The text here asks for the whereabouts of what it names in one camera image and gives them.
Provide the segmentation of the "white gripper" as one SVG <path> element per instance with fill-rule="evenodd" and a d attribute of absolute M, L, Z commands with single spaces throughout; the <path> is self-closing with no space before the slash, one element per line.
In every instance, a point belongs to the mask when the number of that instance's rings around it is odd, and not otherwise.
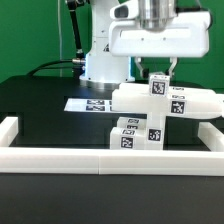
<path fill-rule="evenodd" d="M 170 58 L 174 76 L 178 58 L 203 57 L 209 51 L 208 10 L 177 12 L 175 0 L 128 0 L 110 10 L 109 49 L 115 56 L 135 57 L 140 76 L 149 69 L 141 57 Z"/>

